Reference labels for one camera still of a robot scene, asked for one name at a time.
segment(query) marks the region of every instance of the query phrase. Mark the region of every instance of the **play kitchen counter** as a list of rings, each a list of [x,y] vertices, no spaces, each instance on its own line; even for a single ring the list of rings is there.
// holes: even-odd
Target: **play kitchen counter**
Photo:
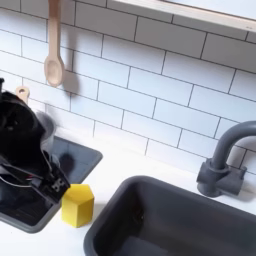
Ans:
[[[96,149],[103,154],[102,161],[84,181],[95,195],[94,220],[112,197],[122,181],[136,175],[147,175],[175,186],[198,193],[196,174],[178,170],[149,158],[138,156],[127,150],[112,148],[108,144],[91,138],[79,138],[73,133],[59,128],[59,137]],[[231,205],[256,215],[256,196],[242,192],[237,198],[222,196],[219,202]],[[90,224],[79,229],[65,224],[60,211],[37,234],[27,234],[0,222],[1,255],[4,256],[84,256],[83,241]]]

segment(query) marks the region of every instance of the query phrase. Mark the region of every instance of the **white subway tile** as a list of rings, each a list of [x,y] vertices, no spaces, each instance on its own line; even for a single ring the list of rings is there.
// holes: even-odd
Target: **white subway tile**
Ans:
[[[29,88],[29,97],[31,99],[38,100],[58,108],[69,110],[70,93],[27,79],[23,80],[23,85]]]
[[[156,99],[141,93],[100,82],[98,100],[118,108],[152,117]]]
[[[165,162],[181,170],[198,173],[204,157],[185,152],[183,150],[169,147],[161,143],[149,140],[147,154],[148,157]]]
[[[0,70],[45,83],[44,65],[12,54],[0,52]]]
[[[94,4],[105,7],[107,5],[107,0],[79,0],[80,2],[84,2],[87,4]]]
[[[237,70],[230,94],[256,101],[256,74]]]
[[[168,52],[163,74],[214,90],[228,92],[235,70]]]
[[[46,40],[46,20],[0,9],[0,29],[38,40]]]
[[[71,95],[71,112],[118,128],[121,127],[123,117],[123,110],[121,109],[74,94]]]
[[[45,103],[39,102],[37,100],[28,99],[28,106],[32,108],[32,110],[45,112]]]
[[[34,39],[22,38],[22,56],[31,60],[44,63],[49,54],[47,43]],[[72,71],[73,52],[69,49],[60,49],[61,58],[64,62],[65,69]]]
[[[94,137],[145,154],[148,139],[96,122]]]
[[[220,137],[227,130],[229,130],[231,127],[237,124],[238,124],[237,122],[233,122],[233,121],[221,118],[215,138],[220,139]],[[250,149],[252,151],[256,151],[256,136],[251,136],[251,137],[241,139],[236,143],[236,145],[243,148]]]
[[[123,129],[171,146],[178,145],[181,133],[180,128],[126,111]]]
[[[199,58],[206,33],[139,17],[135,41]]]
[[[190,107],[237,122],[256,119],[256,102],[198,86],[194,87]]]
[[[182,105],[188,104],[192,90],[192,84],[135,68],[131,69],[128,87]]]
[[[161,73],[164,51],[149,46],[105,36],[102,56],[148,71]]]
[[[256,43],[256,33],[249,32],[247,41],[251,43]]]
[[[0,30],[0,50],[21,55],[21,36]]]
[[[171,22],[172,21],[172,14],[170,13],[165,13],[149,8],[144,8],[140,6],[135,6],[123,2],[117,2],[115,0],[108,0],[108,8],[117,10],[117,11],[122,11],[122,12],[127,12],[139,16],[144,16],[148,18],[152,18],[155,20],[161,20],[165,22]]]
[[[76,26],[133,40],[137,17],[106,8],[77,3]]]
[[[256,175],[247,172],[244,176],[243,190],[256,194]]]
[[[94,121],[91,119],[49,105],[46,106],[46,113],[53,118],[57,126],[78,132],[83,136],[93,135]]]
[[[214,34],[219,34],[223,36],[233,37],[241,40],[245,40],[247,31],[226,27],[219,24],[214,24],[211,22],[206,22],[202,20],[195,20],[184,16],[175,15],[173,18],[173,24],[181,25],[184,27],[195,28]]]
[[[4,78],[3,89],[15,93],[17,87],[22,86],[22,78],[0,70],[0,77]]]
[[[98,81],[66,71],[64,82],[58,88],[96,100],[98,93]]]
[[[128,83],[129,67],[78,52],[74,53],[74,71],[123,87]]]
[[[212,158],[217,143],[218,141],[215,139],[183,130],[179,148],[203,157]],[[239,168],[242,163],[244,154],[245,149],[236,146],[233,147],[227,163],[231,166]]]
[[[61,25],[61,46],[100,56],[102,35],[89,30]]]
[[[256,45],[240,40],[209,34],[202,58],[230,67],[256,72]]]
[[[247,167],[247,170],[256,174],[256,153],[248,150],[245,154],[242,166]]]
[[[237,122],[221,118],[215,138],[219,140],[227,130],[229,130],[231,127],[237,124]]]
[[[1,0],[0,7],[20,11],[20,0]]]
[[[38,17],[48,19],[48,1],[21,0],[21,11]],[[61,22],[74,25],[75,23],[75,1],[61,1]]]
[[[157,100],[154,119],[207,136],[214,136],[219,118],[177,104]]]

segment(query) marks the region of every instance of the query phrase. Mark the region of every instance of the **sink basin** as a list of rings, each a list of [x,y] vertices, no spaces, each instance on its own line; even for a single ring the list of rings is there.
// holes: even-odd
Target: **sink basin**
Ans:
[[[255,256],[256,216],[133,177],[93,223],[84,250],[86,256]]]

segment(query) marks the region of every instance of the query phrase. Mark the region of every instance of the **gray faucet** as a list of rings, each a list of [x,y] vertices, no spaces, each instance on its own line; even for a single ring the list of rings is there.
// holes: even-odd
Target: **gray faucet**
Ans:
[[[226,162],[234,144],[249,136],[256,136],[256,121],[238,124],[223,134],[213,157],[202,164],[198,174],[197,188],[201,194],[208,197],[218,197],[223,193],[239,194],[246,168],[232,171]]]

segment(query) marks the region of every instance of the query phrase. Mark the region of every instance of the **yellow block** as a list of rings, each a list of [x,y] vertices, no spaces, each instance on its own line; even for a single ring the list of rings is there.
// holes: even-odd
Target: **yellow block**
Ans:
[[[92,220],[94,195],[88,185],[72,184],[62,198],[62,220],[79,228]]]

